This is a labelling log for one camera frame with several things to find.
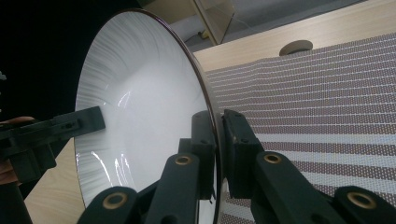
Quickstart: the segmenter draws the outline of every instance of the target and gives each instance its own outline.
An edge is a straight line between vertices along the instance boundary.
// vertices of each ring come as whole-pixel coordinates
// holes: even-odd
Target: plate
[[[76,102],[76,110],[99,105],[106,123],[105,130],[75,139],[86,206],[105,189],[140,191],[160,179],[179,139],[191,138],[191,116],[210,105],[202,83],[187,48],[155,16],[124,11],[102,27]],[[200,202],[200,222],[213,221],[215,204]]]

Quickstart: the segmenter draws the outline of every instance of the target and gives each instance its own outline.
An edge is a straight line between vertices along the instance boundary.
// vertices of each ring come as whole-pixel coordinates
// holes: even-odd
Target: table surface
[[[309,40],[314,49],[396,32],[396,0],[370,0],[248,36],[194,55],[204,71],[277,57],[290,42]],[[25,203],[34,223],[76,223],[84,210],[73,139],[58,165],[41,178]]]

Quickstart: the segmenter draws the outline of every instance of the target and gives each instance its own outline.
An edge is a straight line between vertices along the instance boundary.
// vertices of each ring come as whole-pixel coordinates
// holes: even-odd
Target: human hand
[[[27,120],[33,119],[32,117],[18,117],[15,119],[9,119],[6,121],[2,121],[0,123],[19,123],[19,122],[24,122]],[[18,181],[17,176],[15,175],[15,172],[12,168],[11,163],[9,160],[6,161],[0,161],[0,185],[12,183]]]

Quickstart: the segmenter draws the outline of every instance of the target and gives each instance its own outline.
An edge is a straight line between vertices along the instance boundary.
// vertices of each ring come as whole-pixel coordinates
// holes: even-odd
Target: placemat
[[[243,113],[265,150],[318,190],[371,190],[396,206],[396,34],[208,72],[220,109]],[[222,223],[253,223],[227,199]]]

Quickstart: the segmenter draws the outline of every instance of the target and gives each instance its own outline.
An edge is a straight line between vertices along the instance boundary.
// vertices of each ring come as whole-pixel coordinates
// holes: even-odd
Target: woven placemat
[[[396,206],[396,34],[208,72],[220,109],[243,113],[265,150],[316,188],[369,189]],[[253,223],[227,199],[223,223]]]

